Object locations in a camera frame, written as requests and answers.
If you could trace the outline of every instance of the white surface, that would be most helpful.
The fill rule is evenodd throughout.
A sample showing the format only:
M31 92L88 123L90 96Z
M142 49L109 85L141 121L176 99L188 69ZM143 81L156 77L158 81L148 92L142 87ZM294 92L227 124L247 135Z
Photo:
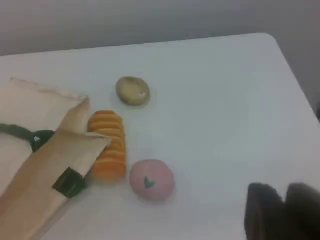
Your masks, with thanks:
M148 106L120 103L123 76L147 81ZM249 183L283 196L290 182L320 188L319 124L269 35L1 57L0 80L10 77L85 92L94 110L115 110L128 169L160 159L176 178L174 197L159 205L127 182L94 185L44 240L244 240Z

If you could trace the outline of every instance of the brown paper bag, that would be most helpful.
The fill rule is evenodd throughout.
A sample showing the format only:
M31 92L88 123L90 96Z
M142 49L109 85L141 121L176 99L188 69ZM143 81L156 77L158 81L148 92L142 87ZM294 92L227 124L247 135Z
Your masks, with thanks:
M89 110L88 97L40 84L12 79L0 89L0 124L55 131L34 153L27 141L0 133L1 240L31 240L77 193L111 142L85 133Z

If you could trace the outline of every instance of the tan ball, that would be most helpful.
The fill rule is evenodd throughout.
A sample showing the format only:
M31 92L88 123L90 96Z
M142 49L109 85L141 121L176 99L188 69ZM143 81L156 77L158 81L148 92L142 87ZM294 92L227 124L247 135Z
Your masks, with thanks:
M150 89L146 82L133 76L125 76L118 80L116 94L123 103L131 106L141 106L150 99Z

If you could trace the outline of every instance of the bread toy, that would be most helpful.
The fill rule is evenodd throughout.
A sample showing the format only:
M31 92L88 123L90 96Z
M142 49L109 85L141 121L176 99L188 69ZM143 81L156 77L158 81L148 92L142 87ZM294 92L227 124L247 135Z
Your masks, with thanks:
M97 111L88 122L88 132L112 137L110 147L96 159L91 175L98 182L114 183L126 175L126 138L123 120L110 110Z

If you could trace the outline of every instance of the round bun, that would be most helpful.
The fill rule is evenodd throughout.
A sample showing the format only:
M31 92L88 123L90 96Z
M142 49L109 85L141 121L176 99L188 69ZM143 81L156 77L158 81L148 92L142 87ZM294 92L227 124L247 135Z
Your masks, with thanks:
M116 83L116 94L127 105L140 106L150 99L150 89L145 81L133 76L125 76Z
M151 201L163 201L175 189L175 178L170 168L160 160L142 160L130 171L130 185L139 196Z

